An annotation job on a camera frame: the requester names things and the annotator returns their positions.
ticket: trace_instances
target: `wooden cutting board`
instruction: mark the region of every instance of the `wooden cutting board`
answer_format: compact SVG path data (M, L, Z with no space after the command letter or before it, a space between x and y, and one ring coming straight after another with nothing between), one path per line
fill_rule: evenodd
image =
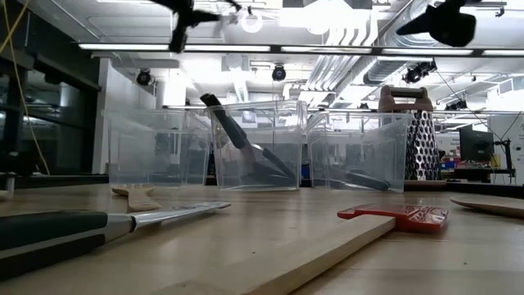
M524 200L510 197L461 196L452 197L451 202L494 213L524 219Z

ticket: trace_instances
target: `wooden spoon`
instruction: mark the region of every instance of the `wooden spoon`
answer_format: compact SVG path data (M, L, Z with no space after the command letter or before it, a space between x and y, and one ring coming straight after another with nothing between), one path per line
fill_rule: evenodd
M149 194L155 187L142 187L134 185L125 185L111 188L113 193L128 198L129 212L142 212L161 209L162 206L153 201Z

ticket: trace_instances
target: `plastic bin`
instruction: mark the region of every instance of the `plastic bin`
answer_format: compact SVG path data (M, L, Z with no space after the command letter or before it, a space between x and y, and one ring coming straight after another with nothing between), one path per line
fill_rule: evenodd
M298 189L301 134L307 121L304 102L253 102L206 110L220 189Z
M105 112L109 126L110 186L154 186L151 197L206 181L211 146L204 111Z
M310 118L311 184L340 190L404 191L411 114L328 113Z

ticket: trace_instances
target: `yellow cable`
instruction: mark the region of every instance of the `yellow cable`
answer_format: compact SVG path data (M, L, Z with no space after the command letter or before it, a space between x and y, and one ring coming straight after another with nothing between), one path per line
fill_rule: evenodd
M24 9L22 10L20 15L18 16L18 19L16 20L17 22L18 22L19 19L21 19L21 16L24 14L25 8L29 4L29 1L30 0L27 0L25 2ZM27 115L27 121L29 123L29 130L31 130L31 135L33 136L34 144L36 145L36 149L38 150L38 154L40 155L40 159L43 162L43 166L46 169L46 173L47 173L47 175L51 175L51 173L49 173L49 168L47 167L46 159L43 157L42 150L40 149L40 145L38 144L38 140L36 139L36 135L34 134L33 125L31 124L31 119L29 118L29 111L27 109L27 104L25 103L24 89L22 88L22 83L20 81L20 75L18 74L18 65L16 64L15 49L13 47L13 42L11 40L11 36L12 36L13 32L16 29L17 22L15 22L15 24L13 25L12 29L9 27L9 18L8 18L8 14L7 14L6 0L3 0L3 15L5 16L7 30L9 31L9 33L7 34L7 39L4 42L4 44L9 43L9 46L11 47L11 55L12 55L12 58L13 58L13 64L15 66L16 82L18 83L18 91L20 93L20 99L22 101L22 104L24 105L25 114Z
M6 0L3 0L2 2L3 2L4 11L7 11L7 3L6 3ZM7 19L7 15L6 15L6 22L7 22L7 38L3 41L2 46L0 46L0 53L3 52L3 49L6 47L7 42L11 41L11 37L12 37L12 35L15 33L16 28L18 27L18 24L19 24L20 21L22 20L22 16L24 16L24 12L27 10L27 6L29 5L29 2L30 2L30 0L27 0L27 1L25 2L24 6L22 7L22 11L20 11L20 14L18 15L18 17L17 17L16 20L15 20L15 23L13 24L13 28L12 28L12 29L9 29L9 20Z

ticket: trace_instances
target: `computer monitor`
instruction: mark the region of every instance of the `computer monitor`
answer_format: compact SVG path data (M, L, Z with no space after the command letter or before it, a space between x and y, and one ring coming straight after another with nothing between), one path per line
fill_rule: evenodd
M461 128L458 132L462 161L491 161L491 155L495 152L491 132L475 131L472 127Z

